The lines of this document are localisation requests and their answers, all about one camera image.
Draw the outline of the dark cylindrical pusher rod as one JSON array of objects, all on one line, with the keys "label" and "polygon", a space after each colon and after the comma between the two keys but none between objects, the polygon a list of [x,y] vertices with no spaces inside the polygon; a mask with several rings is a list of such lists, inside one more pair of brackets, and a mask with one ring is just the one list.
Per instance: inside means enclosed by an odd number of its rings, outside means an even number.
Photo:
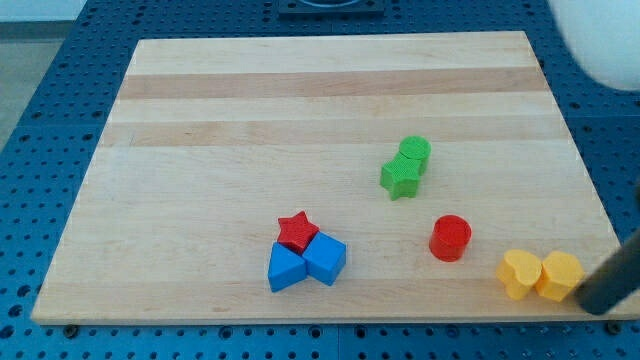
[{"label": "dark cylindrical pusher rod", "polygon": [[603,315],[639,289],[639,230],[636,230],[574,292],[587,313]]}]

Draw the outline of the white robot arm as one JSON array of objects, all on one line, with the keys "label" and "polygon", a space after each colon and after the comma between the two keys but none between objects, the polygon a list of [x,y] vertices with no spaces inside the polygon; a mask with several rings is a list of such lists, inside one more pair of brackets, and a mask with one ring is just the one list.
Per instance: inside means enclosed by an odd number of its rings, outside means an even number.
[{"label": "white robot arm", "polygon": [[[549,0],[560,35],[597,83],[639,89],[639,0]],[[639,233],[634,232],[574,292],[578,305],[604,315],[639,290]]]}]

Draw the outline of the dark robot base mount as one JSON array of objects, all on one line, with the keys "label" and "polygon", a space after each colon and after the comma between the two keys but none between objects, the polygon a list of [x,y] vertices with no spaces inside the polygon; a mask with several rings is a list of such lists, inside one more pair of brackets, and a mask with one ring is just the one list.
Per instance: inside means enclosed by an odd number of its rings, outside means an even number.
[{"label": "dark robot base mount", "polygon": [[379,15],[385,0],[277,0],[280,17]]}]

